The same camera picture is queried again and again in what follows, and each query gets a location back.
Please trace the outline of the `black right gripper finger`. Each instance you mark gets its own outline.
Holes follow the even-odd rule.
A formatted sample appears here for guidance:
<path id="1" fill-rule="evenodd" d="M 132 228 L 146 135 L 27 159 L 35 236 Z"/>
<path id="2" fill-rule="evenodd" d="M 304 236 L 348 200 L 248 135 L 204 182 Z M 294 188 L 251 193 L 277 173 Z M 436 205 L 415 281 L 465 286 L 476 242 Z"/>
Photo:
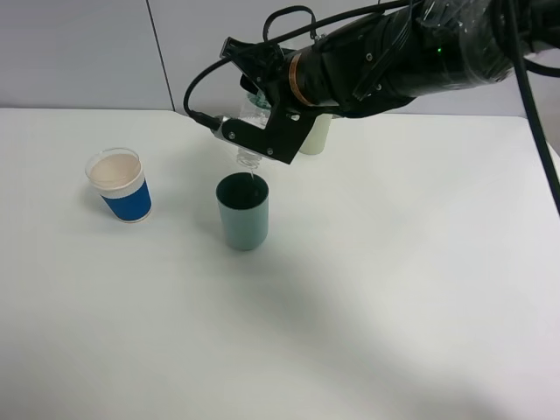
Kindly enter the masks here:
<path id="1" fill-rule="evenodd" d="M 264 128 L 237 118 L 224 118 L 220 138 L 257 155 L 290 165 L 307 135 L 312 130 L 318 112 L 289 112 L 275 107 Z"/>

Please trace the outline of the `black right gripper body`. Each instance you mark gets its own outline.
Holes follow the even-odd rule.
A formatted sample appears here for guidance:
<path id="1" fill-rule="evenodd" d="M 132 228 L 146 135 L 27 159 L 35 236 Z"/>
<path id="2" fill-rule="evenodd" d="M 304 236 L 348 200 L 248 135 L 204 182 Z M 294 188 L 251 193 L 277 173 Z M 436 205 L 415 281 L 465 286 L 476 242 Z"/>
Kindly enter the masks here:
<path id="1" fill-rule="evenodd" d="M 295 109 L 298 102 L 291 92 L 289 72 L 296 55 L 296 50 L 280 45 L 234 44 L 234 66 L 241 72 L 241 88 L 252 95 L 264 95 L 270 106 Z"/>

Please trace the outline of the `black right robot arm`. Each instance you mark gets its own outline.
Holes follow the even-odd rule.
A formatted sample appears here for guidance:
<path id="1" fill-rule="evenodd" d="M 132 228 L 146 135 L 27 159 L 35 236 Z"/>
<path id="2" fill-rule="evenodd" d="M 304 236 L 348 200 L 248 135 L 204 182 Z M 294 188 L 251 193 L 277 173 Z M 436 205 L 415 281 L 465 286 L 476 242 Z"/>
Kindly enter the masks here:
<path id="1" fill-rule="evenodd" d="M 224 119 L 220 134 L 286 164 L 318 116 L 374 116 L 513 71 L 502 1 L 419 1 L 369 14 L 300 50 L 229 38 L 222 54 L 241 70 L 244 89 L 266 96 L 270 112 L 262 127 Z"/>

